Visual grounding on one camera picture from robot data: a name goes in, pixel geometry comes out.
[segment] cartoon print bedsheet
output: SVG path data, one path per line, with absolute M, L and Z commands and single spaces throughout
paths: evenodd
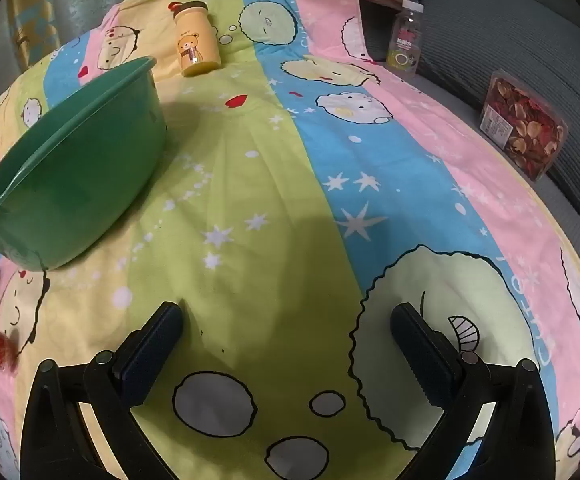
M 150 55 L 169 126 L 153 186 L 85 256 L 51 272 L 0 257 L 0 330 L 20 352 L 0 373 L 6 478 L 39 362 L 115 349 L 164 300 L 185 301 L 189 322 L 134 414 L 179 478 L 395 479 L 440 416 L 391 339 L 404 301 L 459 350 L 540 367 L 567 478 L 580 462 L 580 261 L 534 192 L 369 59 L 358 0 L 204 0 L 224 67 L 191 79 L 173 1 L 188 0 L 113 7 L 0 98 L 1 159 L 49 108 Z

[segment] red heart print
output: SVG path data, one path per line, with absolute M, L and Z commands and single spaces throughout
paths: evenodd
M 227 101 L 225 101 L 225 105 L 228 108 L 238 108 L 240 106 L 243 106 L 246 99 L 247 99 L 247 94 L 237 95 L 237 96 L 233 97 L 232 99 L 228 99 Z

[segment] green plastic basin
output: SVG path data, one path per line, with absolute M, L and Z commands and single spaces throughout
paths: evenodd
M 152 57 L 122 64 L 48 111 L 0 162 L 0 253 L 28 270 L 85 251 L 147 183 L 166 124 Z

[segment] blue stripe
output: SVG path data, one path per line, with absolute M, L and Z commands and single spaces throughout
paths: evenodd
M 89 32 L 62 46 L 50 62 L 43 79 L 43 91 L 48 106 L 54 108 L 81 87 L 78 72 L 86 55 Z

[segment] dried rose petals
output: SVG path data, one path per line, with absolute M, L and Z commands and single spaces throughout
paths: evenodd
M 528 135 L 531 139 L 536 139 L 541 133 L 541 123 L 530 121 L 528 123 Z
M 498 122 L 486 123 L 488 107 L 492 109 L 489 113 L 494 111 L 500 116 Z M 509 129 L 501 126 L 506 123 Z M 496 71 L 491 79 L 481 128 L 532 180 L 547 171 L 568 133 L 567 125 L 549 104 L 503 71 Z

